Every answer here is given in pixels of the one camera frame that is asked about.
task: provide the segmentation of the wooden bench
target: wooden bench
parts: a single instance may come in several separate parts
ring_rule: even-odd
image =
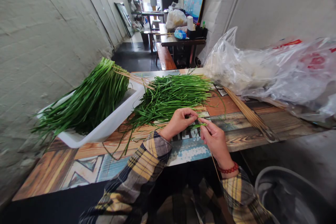
[[[161,42],[156,43],[156,65],[158,64],[158,57],[160,58],[162,70],[177,69],[172,56],[167,47],[163,47]]]

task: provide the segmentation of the hand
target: hand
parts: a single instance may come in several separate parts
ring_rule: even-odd
[[[204,118],[199,118],[198,120],[201,123],[207,124],[207,126],[201,126],[201,139],[204,140],[204,143],[208,145],[214,158],[217,160],[219,167],[222,169],[232,168],[235,164],[231,159],[228,147],[226,145],[224,131]],[[222,173],[222,177],[228,179],[230,177],[236,176],[238,173],[238,171],[228,174]]]
[[[173,136],[185,130],[190,124],[196,121],[197,116],[197,113],[191,108],[177,109],[167,126],[160,131],[160,136],[170,141]]]

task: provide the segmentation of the plaid sleeve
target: plaid sleeve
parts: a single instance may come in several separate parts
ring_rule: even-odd
[[[224,197],[235,223],[274,223],[273,215],[260,202],[247,174],[241,167],[239,171],[236,177],[222,180]]]
[[[169,142],[152,132],[126,167],[108,182],[98,205],[82,213],[79,223],[140,223],[147,197],[171,149]]]

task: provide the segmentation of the chive bundle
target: chive bundle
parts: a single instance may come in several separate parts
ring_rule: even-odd
[[[146,90],[141,103],[127,119],[126,125],[128,127],[123,132],[123,136],[128,131],[131,131],[131,135],[120,158],[123,154],[126,155],[129,142],[133,140],[132,134],[138,127],[152,125],[161,128],[158,124],[169,122],[176,109],[204,105],[205,101],[211,96],[207,91],[211,90],[212,86],[211,80],[205,79],[204,76],[190,74],[156,76],[154,82],[150,85],[155,90]],[[112,158],[114,158],[113,154],[118,150],[118,147],[111,154]]]
[[[114,61],[103,58],[83,83],[65,94],[73,93],[64,103],[41,112],[40,124],[32,129],[46,138],[65,130],[75,130],[81,135],[89,134],[115,109],[128,88],[128,78],[115,72],[121,69]]]

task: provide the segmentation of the red bead bracelet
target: red bead bracelet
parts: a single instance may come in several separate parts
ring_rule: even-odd
[[[218,165],[217,165],[217,169],[221,172],[221,173],[232,173],[236,170],[238,170],[239,166],[236,162],[234,162],[234,166],[230,169],[227,169],[227,170],[224,170],[222,168],[220,168]]]

